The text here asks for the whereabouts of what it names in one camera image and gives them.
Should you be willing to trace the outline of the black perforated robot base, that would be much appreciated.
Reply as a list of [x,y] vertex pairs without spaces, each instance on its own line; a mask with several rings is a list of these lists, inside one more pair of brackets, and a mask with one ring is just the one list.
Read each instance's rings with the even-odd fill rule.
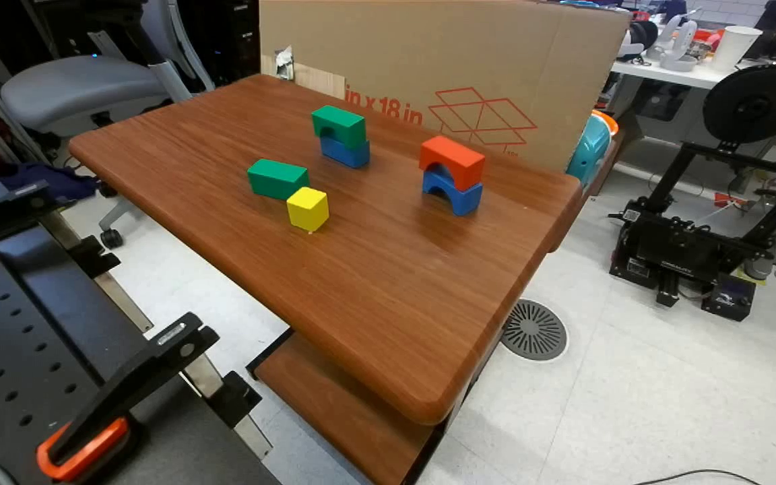
[[44,226],[54,199],[0,183],[0,482],[277,485],[234,435],[253,395],[229,376],[203,396],[187,369],[129,409],[129,439],[78,482],[54,482],[35,447],[70,424],[143,337]]

